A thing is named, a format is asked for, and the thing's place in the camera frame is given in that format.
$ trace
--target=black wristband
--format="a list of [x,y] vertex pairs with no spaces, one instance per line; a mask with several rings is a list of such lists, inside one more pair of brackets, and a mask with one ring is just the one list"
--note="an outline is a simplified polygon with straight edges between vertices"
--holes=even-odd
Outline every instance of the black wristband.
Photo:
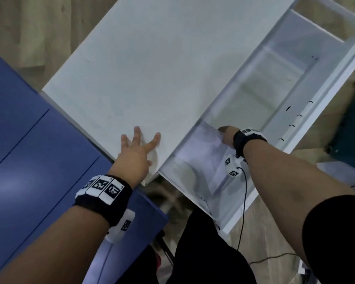
[[100,214],[108,221],[109,227],[113,227],[118,224],[121,217],[125,213],[129,198],[133,190],[131,189],[130,185],[121,178],[113,175],[105,176],[114,178],[124,186],[122,190],[119,190],[116,186],[111,185],[111,183],[105,186],[101,194],[105,193],[107,197],[114,198],[110,205],[100,199],[99,196],[96,197],[87,193],[77,196],[74,205],[84,207],[88,210]]
[[246,143],[248,143],[249,141],[253,139],[260,139],[267,142],[267,140],[263,136],[261,136],[260,133],[257,133],[259,133],[257,130],[247,128],[237,132],[234,135],[233,146],[237,153],[237,157],[245,157],[245,155],[243,154],[243,149],[245,148]]

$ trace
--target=wristband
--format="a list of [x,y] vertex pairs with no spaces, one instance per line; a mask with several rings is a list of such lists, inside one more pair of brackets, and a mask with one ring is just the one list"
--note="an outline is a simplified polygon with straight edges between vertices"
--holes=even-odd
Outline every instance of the wristband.
[[75,204],[103,216],[109,227],[116,226],[132,194],[130,185],[113,175],[98,175],[80,189]]
[[233,146],[237,152],[237,157],[245,157],[243,154],[243,149],[245,148],[246,143],[253,139],[260,139],[267,142],[263,134],[253,128],[242,129],[234,135]]

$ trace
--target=wooden floor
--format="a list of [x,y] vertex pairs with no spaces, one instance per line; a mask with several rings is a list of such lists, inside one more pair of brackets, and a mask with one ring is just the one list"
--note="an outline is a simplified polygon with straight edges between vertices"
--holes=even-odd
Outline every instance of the wooden floor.
[[[116,1],[0,0],[0,56],[40,91]],[[355,12],[355,0],[335,1]],[[315,1],[302,0],[296,10],[340,38],[355,33],[347,22]],[[322,148],[352,100],[354,80],[355,72],[298,144],[295,156],[313,164],[329,159]],[[167,229],[181,233],[182,229],[171,228],[178,224],[183,228],[184,220],[173,220]],[[240,227],[241,221],[230,235],[233,247],[238,244]],[[249,262],[292,252],[260,197],[245,214],[240,251]],[[285,256],[252,265],[252,269],[258,283],[300,283],[297,264],[297,258]]]

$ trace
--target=black pants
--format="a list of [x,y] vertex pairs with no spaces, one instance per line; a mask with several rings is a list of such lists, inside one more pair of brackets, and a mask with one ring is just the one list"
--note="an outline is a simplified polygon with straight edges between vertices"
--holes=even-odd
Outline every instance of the black pants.
[[[117,284],[158,283],[157,260],[148,246],[128,268]],[[173,272],[168,284],[184,282],[256,283],[241,253],[230,247],[217,233],[213,220],[196,208],[177,245]]]

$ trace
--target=hand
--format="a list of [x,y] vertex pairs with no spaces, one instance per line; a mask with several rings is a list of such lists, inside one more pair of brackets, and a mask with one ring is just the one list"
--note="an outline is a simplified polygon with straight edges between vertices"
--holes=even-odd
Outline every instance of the hand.
[[128,145],[126,135],[121,135],[121,153],[118,154],[116,161],[110,168],[108,174],[117,176],[126,181],[133,189],[140,184],[147,173],[151,161],[147,160],[147,154],[151,152],[161,139],[161,134],[156,133],[154,139],[141,146],[141,129],[134,127],[134,137],[131,146]]
[[222,142],[233,148],[234,135],[239,132],[240,129],[234,126],[222,126],[218,130],[224,133],[224,138],[222,139]]

